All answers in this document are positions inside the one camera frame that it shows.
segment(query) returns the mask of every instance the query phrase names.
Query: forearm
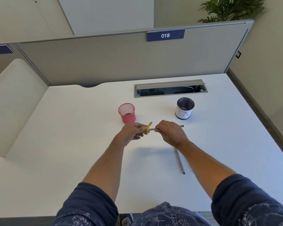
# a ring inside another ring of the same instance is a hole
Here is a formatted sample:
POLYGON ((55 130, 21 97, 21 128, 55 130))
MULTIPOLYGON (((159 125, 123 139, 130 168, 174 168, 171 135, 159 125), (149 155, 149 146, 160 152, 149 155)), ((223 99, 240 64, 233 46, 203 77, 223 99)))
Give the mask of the forearm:
POLYGON ((119 190, 124 145, 115 138, 104 154, 91 167, 83 182, 101 188, 115 201, 119 190))
POLYGON ((200 185, 211 199, 219 183, 228 176, 236 174, 192 142, 180 144, 178 150, 185 156, 200 185))

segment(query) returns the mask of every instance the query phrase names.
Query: navy patterned shirt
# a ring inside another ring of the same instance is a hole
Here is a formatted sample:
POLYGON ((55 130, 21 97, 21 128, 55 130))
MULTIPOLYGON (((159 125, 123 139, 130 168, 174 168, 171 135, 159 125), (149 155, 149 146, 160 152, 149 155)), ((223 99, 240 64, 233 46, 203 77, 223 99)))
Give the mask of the navy patterned shirt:
MULTIPOLYGON (((250 179, 236 174, 216 188, 211 204, 221 226, 283 226, 283 205, 250 179)), ((57 213, 52 226, 115 226, 117 207, 97 186, 79 183, 57 213)), ((210 226, 199 213, 164 202, 134 219, 136 225, 210 226)))

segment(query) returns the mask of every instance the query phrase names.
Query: hand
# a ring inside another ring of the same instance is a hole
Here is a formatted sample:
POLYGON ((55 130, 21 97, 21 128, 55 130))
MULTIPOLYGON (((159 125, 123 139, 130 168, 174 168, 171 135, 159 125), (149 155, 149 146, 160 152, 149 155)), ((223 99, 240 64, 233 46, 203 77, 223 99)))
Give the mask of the hand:
POLYGON ((182 143, 189 142, 183 129, 174 122, 162 120, 155 128, 159 128, 155 132, 159 132, 164 141, 175 148, 178 148, 182 143))
POLYGON ((142 133, 146 130, 147 125, 140 123, 128 123, 123 126, 121 131, 114 137, 118 143, 127 146, 131 140, 139 140, 141 137, 147 135, 142 133))

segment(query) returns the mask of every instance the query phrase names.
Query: desk surface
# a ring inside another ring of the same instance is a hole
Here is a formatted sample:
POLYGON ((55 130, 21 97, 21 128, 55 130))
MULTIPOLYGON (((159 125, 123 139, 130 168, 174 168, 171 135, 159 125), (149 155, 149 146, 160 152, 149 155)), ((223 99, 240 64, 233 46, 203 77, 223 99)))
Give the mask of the desk surface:
MULTIPOLYGON (((123 123, 123 103, 136 121, 162 119, 184 125, 191 141, 254 181, 283 204, 283 153, 226 74, 49 87, 0 166, 0 217, 55 215, 123 123), (134 98, 133 85, 202 79, 208 93, 188 120, 175 117, 183 95, 134 98)), ((139 213, 164 201, 192 211, 210 210, 210 199, 183 158, 159 133, 132 141, 124 152, 116 199, 120 213, 139 213)))

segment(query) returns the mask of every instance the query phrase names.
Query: yellow clip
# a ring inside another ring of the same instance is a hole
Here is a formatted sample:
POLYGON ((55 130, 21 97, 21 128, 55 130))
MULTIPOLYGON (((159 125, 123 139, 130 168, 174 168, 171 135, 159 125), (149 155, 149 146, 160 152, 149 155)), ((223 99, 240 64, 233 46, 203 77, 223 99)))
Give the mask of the yellow clip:
POLYGON ((146 130, 143 133, 150 133, 150 126, 152 124, 152 121, 148 124, 146 130))

